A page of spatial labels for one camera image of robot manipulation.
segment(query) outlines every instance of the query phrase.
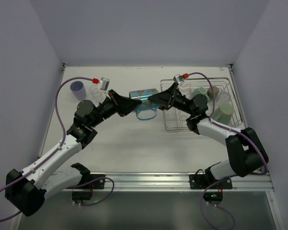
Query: gray floor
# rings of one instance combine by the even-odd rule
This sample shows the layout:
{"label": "gray floor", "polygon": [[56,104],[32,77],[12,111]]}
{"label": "gray floor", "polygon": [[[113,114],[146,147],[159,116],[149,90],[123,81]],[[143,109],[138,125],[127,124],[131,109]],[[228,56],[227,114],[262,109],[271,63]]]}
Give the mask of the gray floor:
{"label": "gray floor", "polygon": [[[97,192],[92,200],[104,193]],[[199,209],[200,193],[115,192],[93,207],[72,206],[71,193],[61,192],[31,217],[23,217],[19,230],[208,230]],[[275,230],[265,193],[225,193],[222,206],[236,219],[238,230]],[[206,207],[218,228],[232,220],[223,211]]]}

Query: cable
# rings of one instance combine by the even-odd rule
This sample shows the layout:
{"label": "cable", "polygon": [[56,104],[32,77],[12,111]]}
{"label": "cable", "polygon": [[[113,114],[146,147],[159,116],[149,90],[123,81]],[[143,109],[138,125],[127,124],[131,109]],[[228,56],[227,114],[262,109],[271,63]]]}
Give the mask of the cable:
{"label": "cable", "polygon": [[71,189],[81,188],[81,187],[86,186],[86,185],[88,185],[88,184],[92,184],[92,183],[94,183],[95,181],[106,180],[106,179],[112,182],[112,189],[111,189],[111,191],[108,193],[108,195],[106,195],[106,196],[105,196],[104,198],[102,198],[101,200],[99,200],[99,201],[97,201],[97,202],[94,202],[94,203],[91,203],[91,204],[79,204],[79,203],[78,203],[80,206],[93,206],[93,205],[97,205],[97,204],[105,201],[105,200],[108,199],[108,198],[111,196],[111,194],[113,193],[115,184],[114,184],[114,181],[113,181],[111,178],[108,178],[108,177],[98,177],[98,178],[93,179],[93,180],[91,180],[91,181],[89,181],[89,182],[87,182],[87,183],[80,184],[80,185],[75,185],[75,186],[71,186],[71,187],[69,187],[69,188],[71,188]]}
{"label": "cable", "polygon": [[[218,123],[216,123],[216,122],[213,121],[212,115],[213,115],[213,113],[215,112],[216,95],[215,95],[215,92],[214,92],[214,90],[213,90],[212,84],[211,84],[210,80],[208,79],[208,77],[207,77],[206,75],[204,75],[203,73],[200,73],[200,72],[190,73],[190,74],[188,74],[188,75],[186,75],[186,76],[184,75],[184,78],[188,78],[189,76],[194,75],[194,74],[199,74],[199,75],[203,76],[203,77],[208,81],[209,86],[210,86],[211,91],[212,91],[212,95],[213,95],[213,107],[212,107],[212,113],[211,113],[211,115],[209,116],[209,121],[210,121],[212,124],[214,124],[215,126],[217,126],[217,127],[223,128],[223,129],[228,130],[228,131],[233,132],[233,133],[236,133],[236,134],[242,136],[243,138],[245,138],[245,139],[252,145],[252,147],[255,149],[255,151],[257,152],[257,154],[258,154],[259,157],[260,157],[260,160],[262,161],[262,163],[263,163],[263,165],[264,165],[264,172],[261,172],[261,173],[252,173],[252,174],[254,174],[254,175],[265,175],[265,174],[268,172],[268,167],[267,167],[267,164],[266,164],[266,162],[265,162],[265,160],[264,160],[264,157],[263,157],[262,153],[259,151],[259,149],[258,149],[257,146],[254,144],[254,142],[252,142],[252,140],[249,139],[249,138],[248,138],[246,135],[244,135],[243,133],[238,132],[238,131],[233,130],[233,129],[230,129],[230,128],[228,128],[227,126],[220,125],[220,124],[218,124]],[[219,180],[219,181],[216,181],[216,182],[214,182],[213,184],[209,185],[209,186],[203,191],[202,196],[201,196],[201,198],[200,198],[200,209],[201,209],[201,213],[202,213],[204,219],[206,220],[206,222],[207,222],[213,229],[215,229],[215,230],[219,230],[219,229],[218,229],[217,227],[215,227],[215,226],[210,222],[210,220],[207,218],[207,216],[206,216],[205,213],[204,213],[204,209],[203,209],[204,194],[207,192],[208,189],[210,189],[210,188],[212,188],[213,186],[215,186],[215,185],[217,185],[217,184],[219,184],[219,183],[221,183],[221,182],[223,182],[223,181],[225,181],[225,180],[228,180],[228,179],[229,179],[229,177],[225,177],[225,178],[223,178],[223,179],[221,179],[221,180]],[[235,228],[235,226],[236,226],[236,220],[235,220],[234,216],[232,215],[232,213],[229,212],[229,211],[228,211],[227,209],[225,209],[224,207],[217,206],[217,205],[212,205],[212,206],[217,207],[217,208],[225,211],[226,213],[228,213],[228,214],[230,215],[230,217],[233,219],[233,224],[232,224],[232,226],[231,226],[228,230],[233,230],[233,229]]]}
{"label": "cable", "polygon": [[[62,122],[62,119],[59,115],[59,111],[58,111],[58,95],[59,95],[59,92],[61,90],[61,88],[68,82],[70,81],[73,81],[73,80],[77,80],[77,79],[80,79],[80,80],[89,80],[89,81],[93,81],[93,79],[91,78],[84,78],[84,77],[75,77],[75,78],[70,78],[68,80],[66,80],[65,82],[63,82],[60,87],[58,88],[57,90],[57,93],[56,93],[56,96],[55,96],[55,104],[54,104],[54,107],[55,107],[55,110],[56,110],[56,114],[57,114],[57,117],[58,117],[58,120],[59,120],[59,123],[61,125],[61,128],[62,128],[62,131],[63,131],[63,138],[62,138],[62,141],[61,143],[59,144],[60,147],[62,147],[62,145],[64,144],[65,142],[65,138],[66,138],[66,130],[65,130],[65,127],[64,127],[64,124]],[[59,151],[59,149],[55,149],[51,154],[49,154],[49,156],[47,156],[43,161],[41,161],[41,163],[39,163],[37,166],[34,167],[34,170],[38,169],[39,167],[41,167],[45,162],[47,162],[54,154],[57,153],[57,151]],[[4,187],[0,188],[0,192],[4,191],[5,189],[7,189],[8,187],[18,183],[19,181],[21,181],[22,179],[26,178],[28,175],[30,175],[32,173],[32,171],[29,171],[28,173],[26,173],[25,175],[19,177],[17,180],[5,185]],[[20,214],[21,212],[17,212],[9,217],[6,217],[6,218],[3,218],[3,219],[0,219],[0,223],[1,222],[5,222],[9,219],[12,219],[14,217],[16,217],[18,214]]]}

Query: wall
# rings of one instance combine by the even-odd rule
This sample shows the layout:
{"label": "wall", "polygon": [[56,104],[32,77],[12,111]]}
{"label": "wall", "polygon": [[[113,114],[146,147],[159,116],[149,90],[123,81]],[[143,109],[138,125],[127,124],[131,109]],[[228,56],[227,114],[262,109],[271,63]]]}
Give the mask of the wall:
{"label": "wall", "polygon": [[[59,85],[61,64],[29,1],[0,1],[0,187],[33,162]],[[0,194],[0,219],[15,208]],[[9,221],[0,224],[7,229]]]}
{"label": "wall", "polygon": [[233,63],[269,0],[31,0],[72,65]]}
{"label": "wall", "polygon": [[234,64],[249,126],[270,157],[269,169],[288,229],[288,0],[271,0]]}

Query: wire basket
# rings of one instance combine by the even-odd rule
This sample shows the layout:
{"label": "wire basket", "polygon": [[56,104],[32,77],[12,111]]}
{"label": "wire basket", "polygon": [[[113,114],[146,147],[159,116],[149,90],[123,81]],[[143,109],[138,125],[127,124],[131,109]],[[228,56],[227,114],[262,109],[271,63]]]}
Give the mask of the wire basket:
{"label": "wire basket", "polygon": [[[237,97],[234,93],[233,87],[228,78],[209,78],[211,84],[219,88],[219,93],[228,92],[231,96],[230,102],[234,106],[234,114],[228,124],[231,127],[238,127],[242,125],[242,115]],[[160,82],[161,91],[167,90],[173,84],[172,79],[162,80]],[[179,90],[182,95],[185,95],[187,98],[192,97],[192,92],[199,87],[209,88],[209,83],[205,78],[197,79],[185,79],[184,83],[179,85]],[[209,116],[212,113],[213,103],[210,101],[208,104],[208,110],[206,114]],[[169,110],[164,110],[165,117],[165,129],[166,131],[189,131],[187,127],[186,119],[189,118],[189,114],[178,110],[176,108],[171,108]]]}

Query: green cup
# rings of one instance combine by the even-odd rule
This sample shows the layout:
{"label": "green cup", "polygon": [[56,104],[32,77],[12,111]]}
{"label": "green cup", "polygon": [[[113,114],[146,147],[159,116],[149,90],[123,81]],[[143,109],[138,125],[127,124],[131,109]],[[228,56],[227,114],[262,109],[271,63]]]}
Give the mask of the green cup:
{"label": "green cup", "polygon": [[234,114],[235,109],[230,103],[221,104],[212,114],[212,119],[224,125],[228,125]]}
{"label": "green cup", "polygon": [[210,101],[210,98],[207,95],[207,90],[204,87],[199,87],[199,88],[195,89],[192,92],[192,97],[194,97],[194,96],[196,96],[198,94],[204,95],[207,98],[207,102]]}

